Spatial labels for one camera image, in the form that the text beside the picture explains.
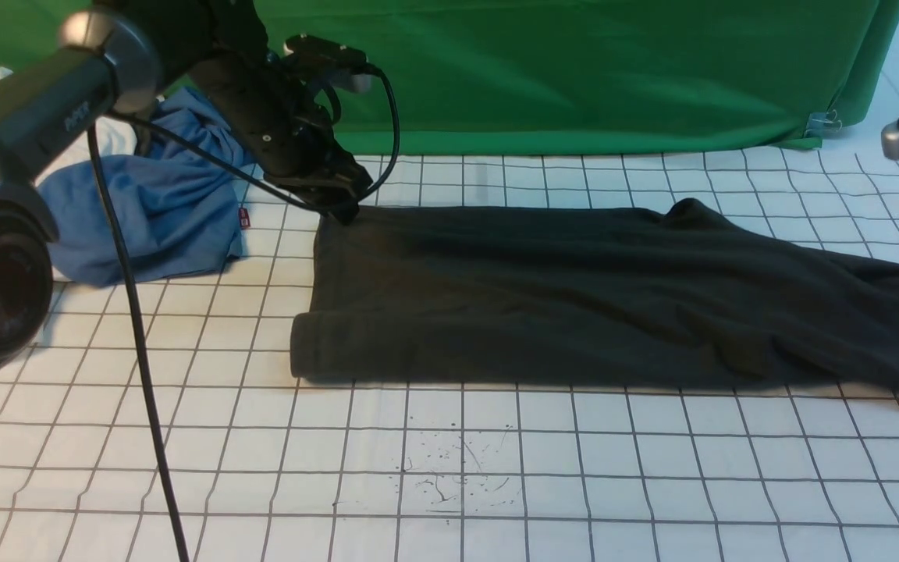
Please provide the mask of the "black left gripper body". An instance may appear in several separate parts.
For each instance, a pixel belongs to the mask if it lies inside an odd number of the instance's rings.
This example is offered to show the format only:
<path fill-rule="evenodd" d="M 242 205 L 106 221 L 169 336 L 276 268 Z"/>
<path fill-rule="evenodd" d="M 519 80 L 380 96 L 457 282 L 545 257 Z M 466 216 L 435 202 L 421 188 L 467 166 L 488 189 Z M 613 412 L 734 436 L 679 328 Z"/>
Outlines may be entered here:
<path fill-rule="evenodd" d="M 336 141 L 300 80 L 264 55 L 215 51 L 188 74 L 249 152 L 264 181 L 293 196 L 363 196 L 364 167 Z"/>

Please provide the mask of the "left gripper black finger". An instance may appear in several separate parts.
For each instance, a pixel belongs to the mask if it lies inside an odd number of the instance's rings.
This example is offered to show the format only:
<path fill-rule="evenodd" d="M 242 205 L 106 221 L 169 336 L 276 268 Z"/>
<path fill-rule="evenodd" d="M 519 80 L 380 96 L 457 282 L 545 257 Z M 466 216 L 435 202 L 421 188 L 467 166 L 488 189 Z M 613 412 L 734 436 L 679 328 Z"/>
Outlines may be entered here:
<path fill-rule="evenodd" d="M 271 176 L 270 185 L 282 191 L 290 205 L 347 225 L 359 214 L 360 203 L 370 196 L 371 176 L 296 178 Z"/>

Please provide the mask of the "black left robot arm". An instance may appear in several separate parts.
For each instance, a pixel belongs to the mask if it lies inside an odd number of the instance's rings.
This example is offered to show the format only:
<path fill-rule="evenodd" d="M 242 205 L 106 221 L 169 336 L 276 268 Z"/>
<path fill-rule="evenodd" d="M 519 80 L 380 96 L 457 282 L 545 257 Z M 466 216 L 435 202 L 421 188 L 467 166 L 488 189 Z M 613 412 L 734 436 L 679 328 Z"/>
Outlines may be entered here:
<path fill-rule="evenodd" d="M 334 136 L 335 89 L 382 71 L 360 50 L 306 34 L 279 57 L 250 1 L 95 1 L 56 52 L 0 80 L 0 368 L 37 334 L 52 300 L 59 230 L 35 180 L 107 116 L 133 122 L 188 76 L 263 169 L 259 187 L 347 223 L 378 188 Z"/>

